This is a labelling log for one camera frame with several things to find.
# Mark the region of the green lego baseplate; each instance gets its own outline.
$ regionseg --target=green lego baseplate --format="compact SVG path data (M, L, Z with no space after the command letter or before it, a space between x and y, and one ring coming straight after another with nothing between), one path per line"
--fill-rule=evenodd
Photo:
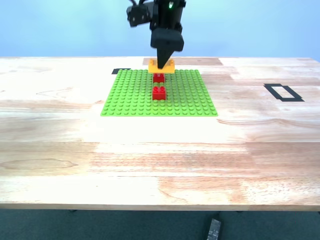
M153 87L165 86L166 100L152 100ZM148 70L119 70L101 116L202 116L217 110L198 70L175 70L165 83L153 83Z

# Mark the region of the red lego brick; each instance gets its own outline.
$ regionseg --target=red lego brick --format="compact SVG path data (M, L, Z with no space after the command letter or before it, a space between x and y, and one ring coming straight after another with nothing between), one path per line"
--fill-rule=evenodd
M154 73L153 74L153 82L154 83L164 83L165 82L165 75L163 73Z
M166 88L164 86L158 87L155 86L152 89L152 100L166 100Z

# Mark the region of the yellow lego brick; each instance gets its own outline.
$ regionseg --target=yellow lego brick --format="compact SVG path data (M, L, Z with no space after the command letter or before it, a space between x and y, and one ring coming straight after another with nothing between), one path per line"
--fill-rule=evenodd
M158 62L156 59L150 59L148 72L151 74L174 74L175 73L175 61L169 59L162 69L158 68Z

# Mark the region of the lego brick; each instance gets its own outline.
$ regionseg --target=lego brick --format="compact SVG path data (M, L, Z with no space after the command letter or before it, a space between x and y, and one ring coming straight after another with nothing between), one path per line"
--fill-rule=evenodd
M165 74L164 73L154 73L153 74L153 82L154 83L164 83L165 82Z
M152 100L153 87L165 87L166 100ZM148 70L119 70L101 116L218 116L198 70L175 70L153 83Z
M166 88L154 86L152 89L152 100L166 100Z
M174 74L175 73L175 61L169 59L162 69L158 68L158 62L156 59L150 59L148 71L151 74Z
M118 74L119 70L130 70L131 68L115 68L111 74Z

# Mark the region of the cable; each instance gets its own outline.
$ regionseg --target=cable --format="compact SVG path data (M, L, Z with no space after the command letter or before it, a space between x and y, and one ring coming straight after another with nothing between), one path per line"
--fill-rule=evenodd
M135 0L129 0L130 2L132 2L133 6L137 6L137 3Z

